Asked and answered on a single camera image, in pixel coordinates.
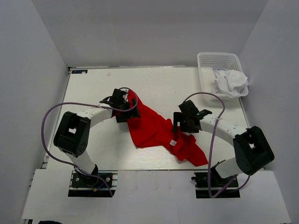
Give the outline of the red t shirt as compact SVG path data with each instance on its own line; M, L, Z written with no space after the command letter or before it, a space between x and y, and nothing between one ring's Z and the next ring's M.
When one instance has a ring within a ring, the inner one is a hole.
M128 119L131 139L138 148L163 146L178 160L188 160L194 166L208 164L205 153L197 145L193 135L180 130L173 131L171 119L165 119L138 100L140 116Z

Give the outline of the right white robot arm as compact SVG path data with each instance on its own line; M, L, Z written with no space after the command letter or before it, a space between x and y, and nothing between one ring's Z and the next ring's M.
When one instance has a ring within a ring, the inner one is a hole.
M245 128L233 125L213 116L209 110L199 111L191 100L179 105L180 111L173 114L173 130L184 133L211 133L233 146L234 157L218 162L211 167L208 180L222 186L234 175L252 176L271 163L274 153L261 128Z

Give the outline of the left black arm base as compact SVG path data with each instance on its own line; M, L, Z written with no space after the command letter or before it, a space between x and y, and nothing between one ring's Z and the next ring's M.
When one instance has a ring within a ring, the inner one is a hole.
M102 180L90 178L76 171L72 171L68 197L112 197L117 187L118 172L102 171L98 172L98 175L106 181L112 194L110 194L109 189Z

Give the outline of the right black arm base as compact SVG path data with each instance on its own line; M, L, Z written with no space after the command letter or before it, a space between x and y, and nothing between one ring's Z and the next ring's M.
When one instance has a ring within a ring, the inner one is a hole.
M211 176L211 192L212 195L216 194L222 187L224 187L232 177L225 179L218 179ZM195 193L197 199L210 198L208 193L207 172L195 172L191 177L192 182L195 184ZM231 184L223 190L216 198L240 198L240 192L238 189L239 183L235 178Z

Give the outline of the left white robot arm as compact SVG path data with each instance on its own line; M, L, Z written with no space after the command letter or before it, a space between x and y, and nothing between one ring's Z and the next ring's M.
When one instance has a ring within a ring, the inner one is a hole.
M86 151L90 129L104 120L115 117L117 123L139 117L138 96L129 88L114 89L111 96L90 109L74 113L65 112L58 126L53 143L65 153L77 172L83 174L88 186L98 183L98 168Z

